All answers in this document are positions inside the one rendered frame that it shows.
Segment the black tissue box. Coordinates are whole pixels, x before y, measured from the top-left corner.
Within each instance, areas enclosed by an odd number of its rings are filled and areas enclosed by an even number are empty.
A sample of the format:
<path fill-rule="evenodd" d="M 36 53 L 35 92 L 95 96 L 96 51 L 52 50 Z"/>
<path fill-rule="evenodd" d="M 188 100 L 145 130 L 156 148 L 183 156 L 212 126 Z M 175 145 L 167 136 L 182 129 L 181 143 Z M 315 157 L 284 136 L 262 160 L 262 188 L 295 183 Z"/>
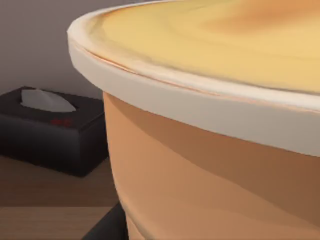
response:
<path fill-rule="evenodd" d="M 0 95 L 0 156 L 85 177 L 109 157 L 102 100 L 58 93 L 75 111 L 22 106 L 22 91 Z"/>

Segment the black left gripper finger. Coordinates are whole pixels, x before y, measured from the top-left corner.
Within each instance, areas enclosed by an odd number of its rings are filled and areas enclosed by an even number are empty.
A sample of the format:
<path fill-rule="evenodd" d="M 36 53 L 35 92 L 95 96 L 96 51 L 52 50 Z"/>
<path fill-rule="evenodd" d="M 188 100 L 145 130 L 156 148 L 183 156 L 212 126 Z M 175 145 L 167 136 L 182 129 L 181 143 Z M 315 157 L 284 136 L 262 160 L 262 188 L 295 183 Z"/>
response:
<path fill-rule="evenodd" d="M 129 240 L 122 205 L 118 202 L 81 240 Z"/>

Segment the orange cup with cream lid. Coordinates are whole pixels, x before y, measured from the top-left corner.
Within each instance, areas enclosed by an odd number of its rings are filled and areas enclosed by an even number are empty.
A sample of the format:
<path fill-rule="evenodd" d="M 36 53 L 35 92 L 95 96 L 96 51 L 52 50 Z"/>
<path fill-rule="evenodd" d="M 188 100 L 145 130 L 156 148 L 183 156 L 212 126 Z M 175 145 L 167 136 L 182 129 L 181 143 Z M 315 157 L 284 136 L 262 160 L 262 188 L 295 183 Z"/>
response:
<path fill-rule="evenodd" d="M 320 0 L 167 0 L 83 15 L 130 240 L 320 240 Z"/>

